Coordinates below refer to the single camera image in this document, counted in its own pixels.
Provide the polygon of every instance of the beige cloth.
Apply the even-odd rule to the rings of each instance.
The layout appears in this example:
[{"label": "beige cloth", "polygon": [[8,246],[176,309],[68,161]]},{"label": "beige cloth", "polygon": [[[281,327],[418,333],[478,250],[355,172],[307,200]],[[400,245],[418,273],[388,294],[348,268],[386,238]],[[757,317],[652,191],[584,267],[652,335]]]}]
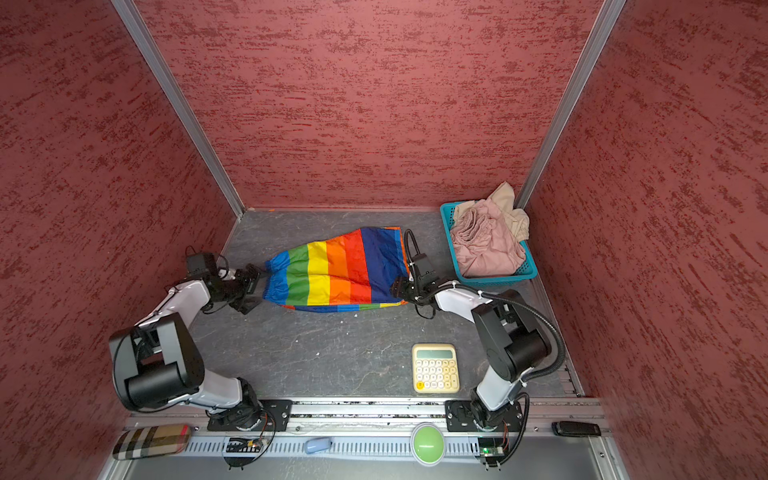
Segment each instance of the beige cloth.
[{"label": "beige cloth", "polygon": [[[518,242],[527,240],[529,236],[528,227],[531,221],[523,209],[515,208],[515,190],[512,186],[504,182],[496,187],[496,190],[488,197],[488,200],[492,200],[502,212],[504,223],[506,223],[509,232],[512,234],[512,238]],[[458,223],[462,215],[473,205],[475,205],[474,200],[456,205],[456,208],[453,210],[454,221]]]}]

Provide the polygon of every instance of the rainbow striped fabric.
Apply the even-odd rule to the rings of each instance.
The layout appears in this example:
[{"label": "rainbow striped fabric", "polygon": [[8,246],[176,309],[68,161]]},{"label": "rainbow striped fabric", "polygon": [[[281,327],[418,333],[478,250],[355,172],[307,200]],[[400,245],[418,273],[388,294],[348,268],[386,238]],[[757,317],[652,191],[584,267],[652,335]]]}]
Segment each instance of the rainbow striped fabric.
[{"label": "rainbow striped fabric", "polygon": [[296,310],[352,312],[402,305],[389,288],[408,276],[399,227],[361,228],[266,262],[264,298]]}]

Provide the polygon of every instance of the gray tabletop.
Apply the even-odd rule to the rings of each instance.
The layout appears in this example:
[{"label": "gray tabletop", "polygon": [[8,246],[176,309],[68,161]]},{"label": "gray tabletop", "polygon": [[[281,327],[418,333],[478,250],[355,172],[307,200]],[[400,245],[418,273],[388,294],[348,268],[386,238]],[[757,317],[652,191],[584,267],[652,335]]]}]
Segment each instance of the gray tabletop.
[{"label": "gray tabletop", "polygon": [[[437,213],[249,212],[225,255],[231,266],[263,266],[284,250],[360,227],[410,228],[438,272],[453,274]],[[541,308],[530,282],[513,288]],[[199,314],[190,330],[206,368],[245,378],[259,396],[415,396],[414,343],[455,347],[461,384],[457,398],[467,397],[488,368],[473,323],[446,312],[423,319],[413,305],[309,313],[264,301],[247,316],[229,307]],[[532,381],[528,391],[532,396],[564,395],[557,374]]]}]

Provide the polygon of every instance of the mounting plate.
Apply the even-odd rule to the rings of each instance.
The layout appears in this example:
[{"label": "mounting plate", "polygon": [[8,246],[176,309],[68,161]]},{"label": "mounting plate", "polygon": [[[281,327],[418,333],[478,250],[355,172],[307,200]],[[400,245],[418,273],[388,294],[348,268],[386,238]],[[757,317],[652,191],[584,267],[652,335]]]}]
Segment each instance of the mounting plate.
[{"label": "mounting plate", "polygon": [[[445,424],[448,426],[449,432],[483,432],[475,425],[469,403],[468,400],[448,400],[445,402]],[[520,432],[518,414],[522,414],[522,409],[520,403],[516,402],[515,407],[504,416],[504,421],[510,432]],[[503,428],[497,428],[494,432],[503,430]]]}]

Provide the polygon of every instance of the black cable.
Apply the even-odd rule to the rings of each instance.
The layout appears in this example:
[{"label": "black cable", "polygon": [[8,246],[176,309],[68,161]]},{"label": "black cable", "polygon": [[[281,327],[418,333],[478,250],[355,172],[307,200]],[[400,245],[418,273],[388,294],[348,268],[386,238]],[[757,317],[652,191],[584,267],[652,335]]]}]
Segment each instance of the black cable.
[{"label": "black cable", "polygon": [[419,250],[419,244],[416,243],[416,237],[413,235],[411,229],[407,229],[402,234],[402,238],[404,239],[403,243],[406,246],[406,259],[408,259],[408,263],[411,263],[413,256],[411,255],[411,249],[409,248],[408,240],[410,239],[413,242],[413,248],[416,250],[416,255],[419,255],[422,251]]},{"label": "black cable", "polygon": [[499,295],[491,295],[490,293],[486,294],[483,293],[482,296],[484,298],[489,298],[491,300],[498,300],[500,302],[509,303],[510,305],[516,305],[520,306],[527,311],[533,313],[536,317],[538,317],[538,321],[543,323],[544,326],[547,327],[547,329],[550,331],[552,336],[554,337],[554,342],[558,345],[558,355],[555,357],[554,362],[552,362],[551,365],[544,367],[543,369],[535,370],[534,372],[529,372],[528,374],[525,374],[520,377],[520,380],[522,382],[527,382],[532,379],[537,379],[540,376],[549,375],[550,373],[557,372],[557,370],[563,365],[563,362],[565,362],[565,341],[563,340],[563,337],[560,335],[560,332],[558,332],[558,329],[554,327],[551,323],[549,323],[549,320],[541,314],[538,310],[533,308],[530,305],[527,305],[525,303],[521,303],[515,300],[510,300],[508,298],[505,298],[503,296]]},{"label": "black cable", "polygon": [[272,417],[271,414],[267,410],[264,410],[264,413],[266,414],[266,422],[267,423],[269,423],[269,420],[272,419],[272,438],[270,439],[270,442],[266,444],[266,447],[264,447],[264,450],[259,452],[259,455],[256,458],[253,459],[254,462],[256,460],[258,460],[259,458],[261,458],[261,455],[264,455],[266,453],[266,451],[270,449],[270,446],[272,446],[272,442],[275,439],[275,434],[277,433],[277,422],[275,421],[275,418]]},{"label": "black cable", "polygon": [[225,306],[229,305],[232,300],[224,300],[225,304],[220,306],[219,308],[215,309],[213,312],[203,312],[203,315],[211,315],[213,313],[218,312],[219,310],[223,309]]},{"label": "black cable", "polygon": [[525,397],[525,412],[523,412],[523,418],[520,421],[520,433],[518,433],[517,438],[515,438],[515,444],[509,449],[509,452],[507,452],[507,455],[505,455],[504,458],[502,458],[499,461],[499,465],[504,465],[504,462],[510,459],[512,455],[517,451],[518,447],[520,446],[520,441],[523,439],[523,433],[525,432],[525,426],[528,424],[528,412],[531,410],[531,397],[527,392],[520,392],[518,396],[515,397],[515,403],[519,402],[521,398]]},{"label": "black cable", "polygon": [[437,315],[437,309],[434,306],[432,307],[432,316],[423,316],[419,311],[419,305],[416,303],[413,304],[413,307],[416,309],[416,315],[422,317],[423,319],[431,320],[435,318],[435,315]]},{"label": "black cable", "polygon": [[408,245],[408,240],[413,241],[413,248],[416,250],[416,255],[419,255],[421,253],[421,250],[419,250],[419,244],[416,242],[416,237],[413,235],[413,232],[411,229],[407,229],[405,233],[403,233],[402,238],[404,239],[403,245],[406,248],[406,260],[408,261],[408,271],[411,273],[411,277],[413,278],[413,289],[416,292],[421,292],[421,286],[419,285],[419,277],[416,275],[415,269],[413,268],[413,255],[411,255],[411,249]]},{"label": "black cable", "polygon": [[532,306],[530,306],[530,305],[528,305],[526,303],[521,303],[521,302],[518,302],[516,300],[510,300],[509,298],[507,298],[505,296],[494,295],[492,293],[486,293],[486,292],[479,293],[479,290],[477,290],[475,288],[472,288],[470,286],[463,285],[461,283],[456,283],[455,285],[453,283],[450,283],[448,285],[441,286],[438,289],[434,290],[433,292],[427,293],[426,295],[421,297],[419,299],[419,304],[420,305],[426,305],[427,304],[427,300],[431,299],[432,297],[434,297],[435,295],[437,295],[440,292],[444,292],[444,291],[450,290],[452,288],[458,288],[458,289],[461,289],[461,290],[468,290],[470,292],[474,292],[474,293],[479,294],[483,298],[487,298],[487,299],[490,299],[490,300],[497,300],[499,302],[507,303],[509,305],[520,306],[521,308],[524,308],[527,311],[533,313],[538,318],[538,320],[541,323],[543,323],[544,326],[547,327],[547,329],[552,334],[552,337],[554,337],[554,342],[558,346],[558,355],[554,359],[554,362],[552,362],[551,365],[549,365],[547,367],[544,367],[543,369],[539,369],[539,370],[536,370],[534,372],[530,372],[529,374],[527,374],[525,376],[522,376],[521,380],[523,382],[527,382],[528,380],[531,380],[531,379],[536,379],[536,378],[538,378],[540,376],[549,375],[550,373],[556,372],[563,365],[563,363],[565,362],[565,341],[563,340],[563,337],[560,335],[560,332],[558,332],[558,329],[556,329],[554,327],[554,325],[552,325],[549,322],[547,317],[545,317],[544,315],[541,314],[541,312],[539,312],[538,310],[536,310],[535,308],[533,308]]},{"label": "black cable", "polygon": [[[227,258],[224,255],[222,255],[221,253],[217,253],[217,255],[219,256],[219,258],[223,258],[224,259],[224,264],[227,265],[226,267],[224,267],[224,268],[227,269],[227,272],[224,274],[224,276],[229,275],[230,274],[230,261],[227,260]],[[221,275],[219,275],[218,270],[216,272],[216,275],[218,275],[220,278],[223,278]]]}]

